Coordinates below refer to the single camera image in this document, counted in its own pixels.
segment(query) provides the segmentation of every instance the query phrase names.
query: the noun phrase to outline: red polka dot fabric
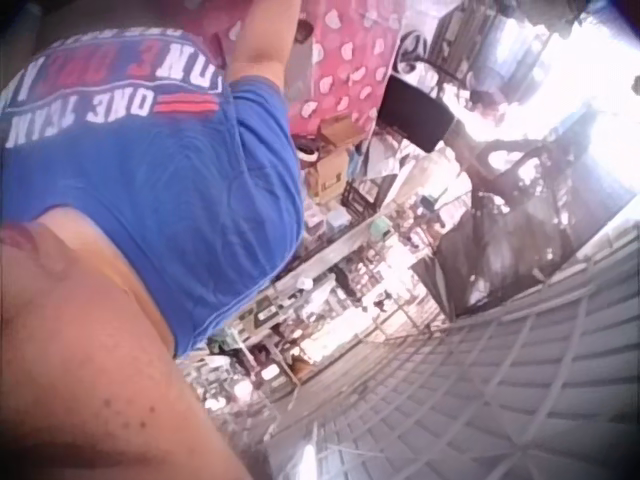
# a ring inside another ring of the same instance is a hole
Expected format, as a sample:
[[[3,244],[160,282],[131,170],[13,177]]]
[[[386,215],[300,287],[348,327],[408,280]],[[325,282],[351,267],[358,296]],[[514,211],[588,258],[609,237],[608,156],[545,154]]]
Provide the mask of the red polka dot fabric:
[[[229,52],[250,0],[166,0],[182,28],[201,37],[214,58]],[[313,135],[320,121],[351,113],[370,129],[382,101],[400,34],[404,2],[303,0],[302,16],[314,25],[312,95],[290,106],[293,133]]]

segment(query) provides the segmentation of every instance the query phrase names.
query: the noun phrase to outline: blue t-shirt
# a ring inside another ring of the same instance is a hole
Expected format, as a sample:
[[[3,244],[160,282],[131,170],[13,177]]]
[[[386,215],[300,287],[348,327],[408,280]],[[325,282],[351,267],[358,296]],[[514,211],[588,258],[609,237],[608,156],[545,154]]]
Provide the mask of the blue t-shirt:
[[[178,355],[266,285],[303,223],[282,95],[222,74],[181,30],[105,30],[42,52],[0,97],[2,221],[91,218]]]

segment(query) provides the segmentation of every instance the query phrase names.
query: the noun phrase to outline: cardboard box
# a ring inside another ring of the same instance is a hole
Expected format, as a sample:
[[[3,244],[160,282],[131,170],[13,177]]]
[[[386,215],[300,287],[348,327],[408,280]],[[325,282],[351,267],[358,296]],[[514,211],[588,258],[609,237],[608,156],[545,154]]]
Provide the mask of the cardboard box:
[[[366,136],[367,132],[351,120],[351,114],[323,120],[318,128],[319,139],[329,148],[355,146]]]
[[[342,193],[347,185],[349,154],[345,148],[322,157],[307,172],[307,189],[316,202],[325,203]]]

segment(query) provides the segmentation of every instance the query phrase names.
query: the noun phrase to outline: red stripe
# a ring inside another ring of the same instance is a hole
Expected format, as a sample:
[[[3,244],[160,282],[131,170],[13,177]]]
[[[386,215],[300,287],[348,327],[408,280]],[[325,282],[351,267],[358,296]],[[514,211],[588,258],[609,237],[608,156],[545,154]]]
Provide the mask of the red stripe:
[[[163,103],[153,108],[154,112],[217,112],[217,103]]]
[[[215,102],[213,95],[207,93],[173,93],[158,95],[158,102]]]

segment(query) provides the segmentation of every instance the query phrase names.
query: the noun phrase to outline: cluttered room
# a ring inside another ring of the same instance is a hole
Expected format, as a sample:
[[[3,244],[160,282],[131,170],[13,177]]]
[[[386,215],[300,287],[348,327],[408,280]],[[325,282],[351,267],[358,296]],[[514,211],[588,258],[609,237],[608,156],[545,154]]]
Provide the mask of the cluttered room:
[[[195,35],[224,70],[251,0],[106,3],[29,3],[7,38],[37,51],[86,25],[162,25]],[[284,87],[302,238],[176,359],[234,445],[286,431],[305,386],[354,349],[438,339],[546,285],[612,219],[637,214],[633,33],[611,34],[601,2],[558,1],[553,15],[534,3],[302,2]],[[21,52],[7,51],[15,73]]]

